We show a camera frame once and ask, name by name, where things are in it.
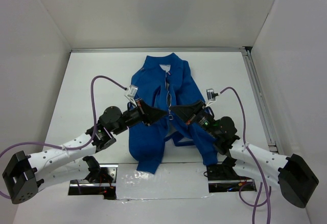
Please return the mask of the blue zip jacket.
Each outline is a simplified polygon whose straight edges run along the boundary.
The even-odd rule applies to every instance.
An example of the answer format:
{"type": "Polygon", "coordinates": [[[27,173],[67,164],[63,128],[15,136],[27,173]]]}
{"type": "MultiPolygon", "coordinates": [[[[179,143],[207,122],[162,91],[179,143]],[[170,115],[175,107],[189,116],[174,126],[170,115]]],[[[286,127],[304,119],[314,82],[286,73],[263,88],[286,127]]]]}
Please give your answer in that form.
{"type": "Polygon", "coordinates": [[[197,124],[185,125],[171,111],[172,106],[204,100],[186,60],[174,53],[164,57],[147,56],[143,66],[132,76],[131,84],[138,88],[135,98],[168,112],[151,126],[140,123],[129,129],[129,152],[138,161],[138,171],[154,174],[162,162],[165,143],[170,139],[175,146],[196,146],[204,165],[217,164],[214,138],[197,124]]]}

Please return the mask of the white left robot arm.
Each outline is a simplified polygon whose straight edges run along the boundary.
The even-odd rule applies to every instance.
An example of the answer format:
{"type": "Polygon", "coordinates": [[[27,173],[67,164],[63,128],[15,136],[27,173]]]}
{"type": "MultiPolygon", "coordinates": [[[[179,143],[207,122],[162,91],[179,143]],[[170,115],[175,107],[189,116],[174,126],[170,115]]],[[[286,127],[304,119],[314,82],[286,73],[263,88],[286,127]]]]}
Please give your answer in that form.
{"type": "Polygon", "coordinates": [[[139,123],[150,126],[168,113],[151,107],[142,99],[125,112],[116,106],[105,109],[95,126],[75,139],[46,151],[12,155],[2,173],[12,204],[24,203],[44,188],[70,180],[94,183],[101,176],[101,167],[94,154],[116,142],[118,135],[139,123]]]}

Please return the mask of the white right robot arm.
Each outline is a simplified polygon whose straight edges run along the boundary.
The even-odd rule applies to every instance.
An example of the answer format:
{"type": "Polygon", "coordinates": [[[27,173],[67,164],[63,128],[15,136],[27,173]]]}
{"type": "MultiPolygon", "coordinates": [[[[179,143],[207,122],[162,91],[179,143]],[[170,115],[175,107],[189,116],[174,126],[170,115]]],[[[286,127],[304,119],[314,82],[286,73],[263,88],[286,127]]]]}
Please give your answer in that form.
{"type": "Polygon", "coordinates": [[[278,189],[292,205],[305,208],[319,184],[319,180],[297,155],[281,155],[243,142],[230,117],[215,119],[205,111],[205,104],[198,101],[191,105],[172,106],[172,112],[186,125],[197,124],[210,136],[217,151],[225,155],[223,173],[228,179],[238,175],[266,183],[278,189]]]}

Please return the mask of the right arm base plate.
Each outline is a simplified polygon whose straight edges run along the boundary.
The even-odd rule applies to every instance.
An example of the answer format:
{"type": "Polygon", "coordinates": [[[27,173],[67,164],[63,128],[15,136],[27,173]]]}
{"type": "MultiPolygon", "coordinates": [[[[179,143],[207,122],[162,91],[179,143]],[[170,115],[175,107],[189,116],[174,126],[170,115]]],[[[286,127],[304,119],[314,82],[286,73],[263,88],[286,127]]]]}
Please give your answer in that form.
{"type": "Polygon", "coordinates": [[[222,163],[207,166],[203,175],[208,180],[209,193],[256,191],[251,178],[238,176],[230,166],[222,163]]]}

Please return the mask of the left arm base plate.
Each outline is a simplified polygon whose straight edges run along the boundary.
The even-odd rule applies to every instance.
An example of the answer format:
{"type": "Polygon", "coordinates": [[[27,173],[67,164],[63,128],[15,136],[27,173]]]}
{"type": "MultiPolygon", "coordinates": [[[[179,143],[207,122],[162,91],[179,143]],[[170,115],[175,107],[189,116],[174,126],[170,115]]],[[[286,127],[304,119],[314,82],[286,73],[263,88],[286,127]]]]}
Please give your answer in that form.
{"type": "Polygon", "coordinates": [[[118,165],[99,164],[93,156],[82,160],[86,164],[85,177],[70,181],[68,195],[101,195],[106,200],[115,200],[118,165]]]}

